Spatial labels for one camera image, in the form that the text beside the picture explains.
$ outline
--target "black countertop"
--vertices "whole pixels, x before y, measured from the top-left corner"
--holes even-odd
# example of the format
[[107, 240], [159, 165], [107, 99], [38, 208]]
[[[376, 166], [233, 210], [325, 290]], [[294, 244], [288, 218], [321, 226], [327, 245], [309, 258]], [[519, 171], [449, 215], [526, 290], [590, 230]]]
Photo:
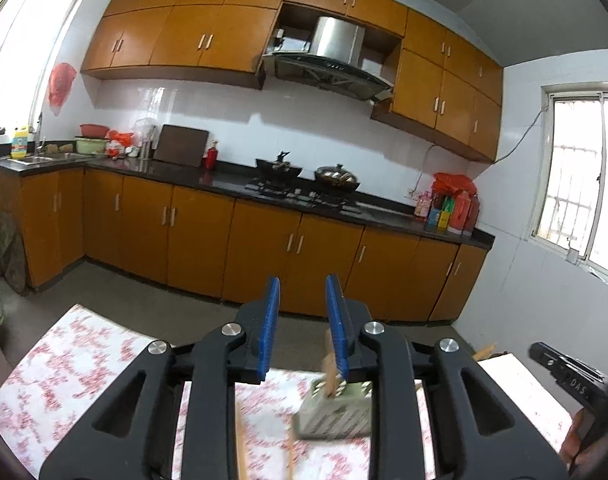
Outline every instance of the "black countertop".
[[408, 205], [386, 200], [366, 193], [355, 192], [354, 196], [359, 205], [360, 212], [337, 210], [328, 206], [312, 205], [295, 198], [271, 198], [260, 194], [257, 190], [247, 189], [245, 186], [255, 176], [255, 168], [238, 166], [236, 164], [220, 163], [217, 171], [207, 171], [203, 168], [190, 168], [159, 162], [157, 160], [140, 160], [126, 158], [112, 160], [110, 158], [82, 158], [77, 160], [58, 160], [42, 164], [24, 166], [8, 158], [0, 158], [0, 168], [13, 171], [21, 176], [48, 173], [86, 166], [100, 170], [114, 171], [130, 176], [147, 178], [164, 184], [200, 189], [214, 193], [244, 198], [253, 202], [275, 205], [314, 214], [325, 218], [345, 221], [352, 224], [374, 226], [380, 229], [412, 234], [425, 238], [433, 238], [444, 242], [466, 244], [490, 250], [495, 237], [482, 230], [475, 229], [471, 237], [458, 236], [444, 229], [425, 224], [414, 219], [408, 212]]

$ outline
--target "red package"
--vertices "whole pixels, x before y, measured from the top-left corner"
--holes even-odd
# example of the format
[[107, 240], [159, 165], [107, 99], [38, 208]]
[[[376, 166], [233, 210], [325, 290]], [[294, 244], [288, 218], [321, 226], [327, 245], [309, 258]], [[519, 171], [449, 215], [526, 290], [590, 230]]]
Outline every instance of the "red package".
[[50, 78], [48, 78], [48, 103], [55, 116], [59, 115], [62, 106], [64, 106], [64, 103], [68, 99], [75, 77], [77, 77], [77, 70], [68, 63], [55, 65], [50, 72]]
[[478, 188], [473, 184], [473, 181], [466, 175], [452, 175], [450, 173], [435, 173], [435, 180], [431, 189], [433, 192], [446, 194], [449, 196], [456, 195], [460, 191], [466, 191], [470, 196], [478, 193]]

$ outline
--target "yellow detergent bottle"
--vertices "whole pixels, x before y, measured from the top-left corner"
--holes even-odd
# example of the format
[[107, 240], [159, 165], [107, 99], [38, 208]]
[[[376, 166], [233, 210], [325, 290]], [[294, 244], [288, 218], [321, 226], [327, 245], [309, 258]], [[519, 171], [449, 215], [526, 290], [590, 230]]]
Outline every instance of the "yellow detergent bottle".
[[22, 126], [21, 128], [15, 128], [15, 134], [12, 137], [12, 144], [10, 146], [10, 156], [12, 158], [24, 158], [28, 151], [28, 126]]

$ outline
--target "gas stove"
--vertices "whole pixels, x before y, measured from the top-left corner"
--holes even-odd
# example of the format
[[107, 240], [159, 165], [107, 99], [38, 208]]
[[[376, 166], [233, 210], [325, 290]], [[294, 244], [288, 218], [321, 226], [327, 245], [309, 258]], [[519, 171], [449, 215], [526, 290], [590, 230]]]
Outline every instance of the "gas stove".
[[276, 200], [294, 200], [301, 205], [310, 208], [329, 207], [353, 214], [361, 214], [362, 211], [357, 203], [349, 196], [339, 196], [320, 191], [306, 191], [298, 187], [290, 187], [281, 183], [273, 183], [254, 178], [245, 189], [256, 191], [258, 194]]

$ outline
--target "table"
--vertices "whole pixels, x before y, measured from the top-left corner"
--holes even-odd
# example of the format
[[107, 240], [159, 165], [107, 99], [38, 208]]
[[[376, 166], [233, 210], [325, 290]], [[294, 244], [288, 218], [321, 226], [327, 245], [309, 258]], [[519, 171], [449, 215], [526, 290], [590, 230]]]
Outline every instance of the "table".
[[[48, 454], [112, 380], [154, 338], [128, 330], [81, 305], [72, 307], [28, 352], [0, 388], [0, 434], [37, 477]], [[513, 355], [481, 363], [555, 450], [571, 418]], [[296, 413], [314, 372], [271, 369], [259, 386], [238, 384], [248, 476], [288, 478], [290, 417]], [[180, 478], [189, 385], [178, 422], [173, 480]], [[427, 478], [434, 478], [428, 410], [418, 391]], [[295, 441], [295, 480], [367, 478], [370, 440]]]

